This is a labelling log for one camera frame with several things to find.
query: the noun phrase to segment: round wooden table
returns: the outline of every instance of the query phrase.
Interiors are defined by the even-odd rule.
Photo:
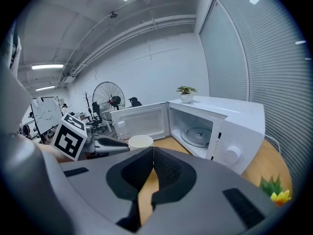
[[[173,137],[154,141],[154,146],[172,149],[191,155],[191,153]],[[283,190],[289,190],[290,195],[292,195],[291,177],[285,161],[274,146],[272,146],[267,140],[264,140],[258,153],[243,172],[242,176],[254,185],[259,186],[261,176],[268,181],[271,176],[276,180],[278,174],[280,175]],[[138,195],[141,225],[146,222],[153,212],[151,197],[156,191],[158,191],[158,179],[156,172],[152,170],[148,180]]]

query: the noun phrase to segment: standing fan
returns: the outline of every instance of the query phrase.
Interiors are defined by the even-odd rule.
[[[111,121],[111,111],[125,108],[125,97],[122,90],[112,82],[99,84],[93,92],[92,102],[100,106],[100,117]]]

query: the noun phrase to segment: yellow flower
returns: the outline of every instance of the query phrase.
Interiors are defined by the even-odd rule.
[[[286,190],[285,192],[281,192],[280,194],[278,194],[278,196],[276,195],[275,192],[273,192],[270,199],[273,202],[276,202],[276,204],[279,207],[282,206],[284,203],[288,202],[289,200],[291,200],[291,198],[289,197],[289,190]]]

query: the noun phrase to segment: microwave door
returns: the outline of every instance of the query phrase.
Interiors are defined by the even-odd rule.
[[[154,140],[170,135],[168,109],[166,103],[156,103],[138,107],[127,108],[111,112],[112,121],[117,135],[120,130],[117,123],[125,121],[129,137],[147,135]]]

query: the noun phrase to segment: paper cup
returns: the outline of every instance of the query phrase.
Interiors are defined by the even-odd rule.
[[[147,148],[153,146],[153,139],[145,135],[134,136],[128,140],[128,146],[131,151]]]

